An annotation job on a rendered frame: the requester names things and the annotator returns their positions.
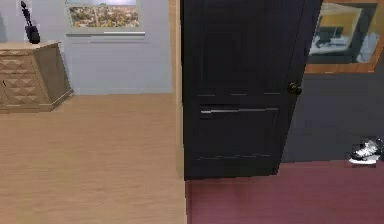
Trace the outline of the black room door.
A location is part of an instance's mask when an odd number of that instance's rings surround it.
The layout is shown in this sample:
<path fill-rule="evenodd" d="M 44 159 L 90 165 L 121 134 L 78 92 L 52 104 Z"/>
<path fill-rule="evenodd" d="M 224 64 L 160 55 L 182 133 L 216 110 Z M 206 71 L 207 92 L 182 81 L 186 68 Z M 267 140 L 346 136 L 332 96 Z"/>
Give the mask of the black room door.
<path fill-rule="evenodd" d="M 180 0 L 185 179 L 278 172 L 321 5 Z"/>

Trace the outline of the dark round door knob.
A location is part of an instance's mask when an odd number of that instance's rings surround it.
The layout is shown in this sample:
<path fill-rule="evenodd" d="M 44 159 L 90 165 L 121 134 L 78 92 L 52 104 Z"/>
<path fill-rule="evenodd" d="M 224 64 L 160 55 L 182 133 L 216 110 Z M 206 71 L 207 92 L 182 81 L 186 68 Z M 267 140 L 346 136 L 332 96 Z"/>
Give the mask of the dark round door knob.
<path fill-rule="evenodd" d="M 302 88 L 296 83 L 290 83 L 287 88 L 289 93 L 299 96 L 302 93 Z"/>

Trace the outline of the grey framed window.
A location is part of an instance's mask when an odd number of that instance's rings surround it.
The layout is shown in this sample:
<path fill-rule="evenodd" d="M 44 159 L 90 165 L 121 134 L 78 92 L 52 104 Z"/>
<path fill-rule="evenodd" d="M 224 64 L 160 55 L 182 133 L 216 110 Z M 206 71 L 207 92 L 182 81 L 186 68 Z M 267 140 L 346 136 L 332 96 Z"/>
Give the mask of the grey framed window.
<path fill-rule="evenodd" d="M 65 0 L 71 36 L 145 34 L 141 0 Z"/>

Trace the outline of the light wooden chest of drawers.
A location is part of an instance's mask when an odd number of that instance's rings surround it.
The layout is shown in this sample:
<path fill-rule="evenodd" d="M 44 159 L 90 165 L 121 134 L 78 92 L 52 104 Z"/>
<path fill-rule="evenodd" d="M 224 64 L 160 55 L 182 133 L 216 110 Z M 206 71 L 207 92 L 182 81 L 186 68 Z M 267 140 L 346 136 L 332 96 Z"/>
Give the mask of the light wooden chest of drawers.
<path fill-rule="evenodd" d="M 0 43 L 0 114 L 49 112 L 73 93 L 57 41 Z"/>

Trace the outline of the black vase with stem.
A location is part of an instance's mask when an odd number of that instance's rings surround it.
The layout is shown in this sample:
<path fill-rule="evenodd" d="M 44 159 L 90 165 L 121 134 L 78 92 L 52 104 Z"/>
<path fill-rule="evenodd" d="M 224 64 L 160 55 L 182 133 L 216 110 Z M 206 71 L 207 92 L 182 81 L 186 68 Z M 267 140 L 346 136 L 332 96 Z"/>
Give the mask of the black vase with stem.
<path fill-rule="evenodd" d="M 29 10 L 27 9 L 27 5 L 24 1 L 21 1 L 20 5 L 22 7 L 22 13 L 26 20 L 25 31 L 26 31 L 28 41 L 31 44 L 39 44 L 40 43 L 39 31 L 37 27 L 32 24 L 31 15 Z"/>

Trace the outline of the grey and white shoe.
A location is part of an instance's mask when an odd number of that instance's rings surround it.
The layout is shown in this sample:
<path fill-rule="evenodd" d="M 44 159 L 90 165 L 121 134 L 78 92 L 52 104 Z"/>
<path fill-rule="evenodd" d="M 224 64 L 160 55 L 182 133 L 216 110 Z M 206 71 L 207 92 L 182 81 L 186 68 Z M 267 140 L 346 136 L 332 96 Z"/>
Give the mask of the grey and white shoe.
<path fill-rule="evenodd" d="M 358 165 L 373 165 L 384 159 L 384 141 L 370 138 L 358 150 L 352 152 L 349 162 Z"/>

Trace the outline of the wooden framed wall picture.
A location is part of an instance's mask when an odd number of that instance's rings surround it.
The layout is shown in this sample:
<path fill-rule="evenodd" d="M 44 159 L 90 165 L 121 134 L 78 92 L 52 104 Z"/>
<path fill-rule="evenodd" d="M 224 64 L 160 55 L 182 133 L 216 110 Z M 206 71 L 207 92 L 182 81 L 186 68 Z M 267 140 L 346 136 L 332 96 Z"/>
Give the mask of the wooden framed wall picture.
<path fill-rule="evenodd" d="M 306 74 L 374 73 L 384 53 L 384 0 L 322 0 Z"/>

